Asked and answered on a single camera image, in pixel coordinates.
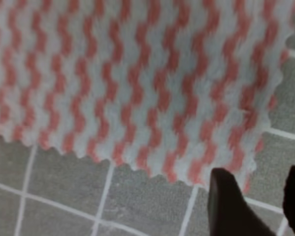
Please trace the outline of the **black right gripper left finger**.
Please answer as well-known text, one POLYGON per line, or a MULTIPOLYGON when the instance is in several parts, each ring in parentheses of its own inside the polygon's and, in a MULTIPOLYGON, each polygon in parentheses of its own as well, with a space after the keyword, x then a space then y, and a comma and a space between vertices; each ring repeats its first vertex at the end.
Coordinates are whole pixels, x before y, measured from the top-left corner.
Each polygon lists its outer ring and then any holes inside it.
POLYGON ((273 236, 275 233, 245 201, 233 174, 214 168, 207 203, 211 236, 273 236))

